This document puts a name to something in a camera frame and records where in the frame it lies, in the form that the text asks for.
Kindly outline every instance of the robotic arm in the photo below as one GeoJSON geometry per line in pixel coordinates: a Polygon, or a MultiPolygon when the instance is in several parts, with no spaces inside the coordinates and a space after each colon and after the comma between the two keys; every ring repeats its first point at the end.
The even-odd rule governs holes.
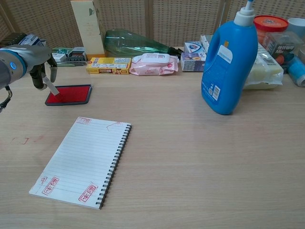
{"type": "Polygon", "coordinates": [[[0,89],[6,88],[8,98],[0,104],[0,113],[10,101],[12,93],[9,84],[30,73],[34,86],[43,90],[47,85],[43,83],[46,77],[44,63],[51,67],[51,82],[55,82],[57,64],[51,49],[46,46],[11,45],[0,49],[0,89]]]}

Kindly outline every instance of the white box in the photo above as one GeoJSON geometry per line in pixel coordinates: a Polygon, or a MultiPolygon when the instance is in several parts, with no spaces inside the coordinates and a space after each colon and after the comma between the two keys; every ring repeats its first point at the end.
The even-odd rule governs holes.
{"type": "Polygon", "coordinates": [[[93,1],[71,0],[71,5],[88,59],[104,57],[102,35],[93,1]]]}
{"type": "Polygon", "coordinates": [[[200,42],[184,42],[184,52],[204,53],[204,49],[200,42]]]}
{"type": "Polygon", "coordinates": [[[62,53],[52,53],[52,56],[56,62],[63,62],[66,60],[66,55],[62,53]]]}

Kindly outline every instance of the lined paper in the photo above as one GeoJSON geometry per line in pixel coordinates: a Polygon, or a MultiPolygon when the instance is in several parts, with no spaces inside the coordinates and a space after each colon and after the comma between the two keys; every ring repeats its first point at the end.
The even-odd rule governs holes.
{"type": "Polygon", "coordinates": [[[103,185],[128,126],[78,117],[29,193],[99,209],[101,189],[106,189],[103,185]]]}

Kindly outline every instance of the red ink pad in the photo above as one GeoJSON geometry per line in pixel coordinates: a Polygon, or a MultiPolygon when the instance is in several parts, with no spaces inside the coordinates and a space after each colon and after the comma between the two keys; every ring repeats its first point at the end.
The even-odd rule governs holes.
{"type": "Polygon", "coordinates": [[[67,85],[56,86],[60,92],[53,95],[51,92],[45,102],[47,106],[65,106],[87,104],[92,91],[92,85],[67,85]]]}

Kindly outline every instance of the metal spiral binding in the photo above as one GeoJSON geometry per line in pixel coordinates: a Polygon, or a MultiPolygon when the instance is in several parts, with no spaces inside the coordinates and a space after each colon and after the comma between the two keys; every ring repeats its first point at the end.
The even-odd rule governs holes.
{"type": "Polygon", "coordinates": [[[118,146],[118,149],[116,150],[115,156],[114,156],[114,158],[112,160],[112,163],[111,163],[111,166],[110,166],[110,169],[108,170],[109,173],[107,173],[107,177],[105,178],[104,185],[102,186],[102,189],[101,189],[102,193],[100,193],[101,197],[97,198],[98,200],[100,200],[100,202],[95,203],[95,204],[99,204],[100,208],[103,206],[103,203],[105,201],[105,197],[106,197],[106,194],[108,192],[110,183],[112,181],[114,171],[115,171],[115,169],[118,165],[118,162],[120,160],[121,153],[124,149],[124,146],[125,146],[125,143],[126,143],[126,140],[127,140],[127,137],[129,135],[129,132],[130,132],[131,128],[132,128],[131,125],[127,125],[126,129],[124,130],[123,136],[122,136],[121,141],[120,141],[119,146],[118,146]]]}

